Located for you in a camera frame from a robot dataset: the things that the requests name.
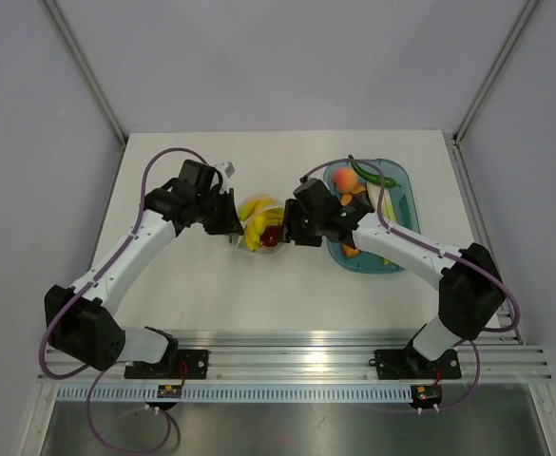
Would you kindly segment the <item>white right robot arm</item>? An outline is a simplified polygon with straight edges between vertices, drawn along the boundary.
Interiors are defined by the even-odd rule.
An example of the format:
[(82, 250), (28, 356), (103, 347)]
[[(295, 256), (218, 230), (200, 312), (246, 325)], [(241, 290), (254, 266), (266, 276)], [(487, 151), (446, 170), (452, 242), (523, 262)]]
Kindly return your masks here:
[(489, 251), (421, 236), (383, 216), (385, 191), (371, 185), (367, 196), (347, 205), (317, 179), (303, 182), (285, 203), (286, 242), (318, 247), (324, 240), (385, 257), (438, 292), (437, 315), (402, 349), (375, 351), (371, 365), (381, 380), (458, 379), (455, 346), (484, 332), (506, 299), (505, 286)]

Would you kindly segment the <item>red apple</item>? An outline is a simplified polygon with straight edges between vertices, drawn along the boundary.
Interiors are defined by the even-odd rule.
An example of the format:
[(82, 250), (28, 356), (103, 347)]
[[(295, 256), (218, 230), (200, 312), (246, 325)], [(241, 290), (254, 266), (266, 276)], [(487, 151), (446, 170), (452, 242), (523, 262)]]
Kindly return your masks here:
[(277, 246), (281, 242), (282, 228), (280, 225), (268, 226), (259, 239), (259, 244), (265, 248)]

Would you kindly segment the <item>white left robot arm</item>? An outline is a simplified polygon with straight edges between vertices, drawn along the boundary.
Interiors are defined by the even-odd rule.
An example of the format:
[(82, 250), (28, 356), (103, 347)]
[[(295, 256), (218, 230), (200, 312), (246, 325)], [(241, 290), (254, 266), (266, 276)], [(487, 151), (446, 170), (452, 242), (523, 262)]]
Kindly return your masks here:
[(158, 329), (122, 328), (115, 320), (125, 295), (150, 262), (194, 224), (210, 236), (240, 235), (229, 161), (211, 166), (187, 160), (180, 174), (152, 191), (143, 190), (139, 212), (120, 243), (68, 287), (45, 296), (47, 329), (41, 347), (52, 347), (106, 371), (129, 363), (159, 378), (179, 366), (178, 341)]

